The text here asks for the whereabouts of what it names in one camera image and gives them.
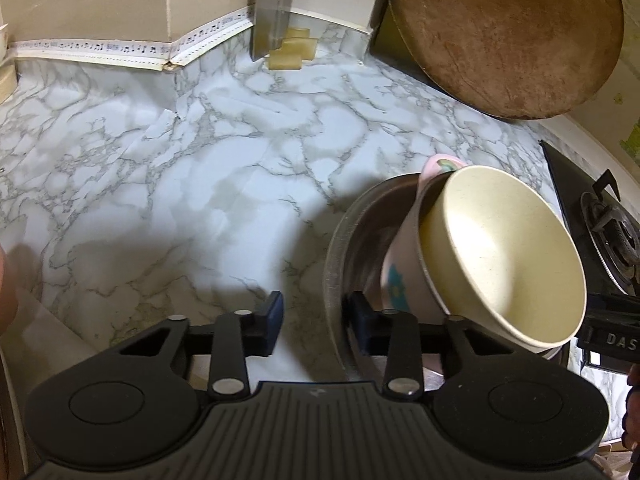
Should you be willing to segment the person's right hand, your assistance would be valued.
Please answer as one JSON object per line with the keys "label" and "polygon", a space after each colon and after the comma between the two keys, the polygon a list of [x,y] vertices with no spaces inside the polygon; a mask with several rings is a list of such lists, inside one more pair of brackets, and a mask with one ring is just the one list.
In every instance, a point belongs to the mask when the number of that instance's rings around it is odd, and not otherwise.
{"label": "person's right hand", "polygon": [[634,450],[640,443],[640,367],[638,364],[631,367],[627,384],[630,390],[626,397],[622,442],[625,448]]}

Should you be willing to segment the person's left hand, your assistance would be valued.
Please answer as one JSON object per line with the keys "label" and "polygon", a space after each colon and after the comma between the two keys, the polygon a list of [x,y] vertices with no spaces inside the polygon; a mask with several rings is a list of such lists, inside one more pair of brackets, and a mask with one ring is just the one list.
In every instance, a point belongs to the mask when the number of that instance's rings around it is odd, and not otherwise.
{"label": "person's left hand", "polygon": [[0,333],[4,334],[13,323],[17,308],[14,272],[6,252],[0,248]]}

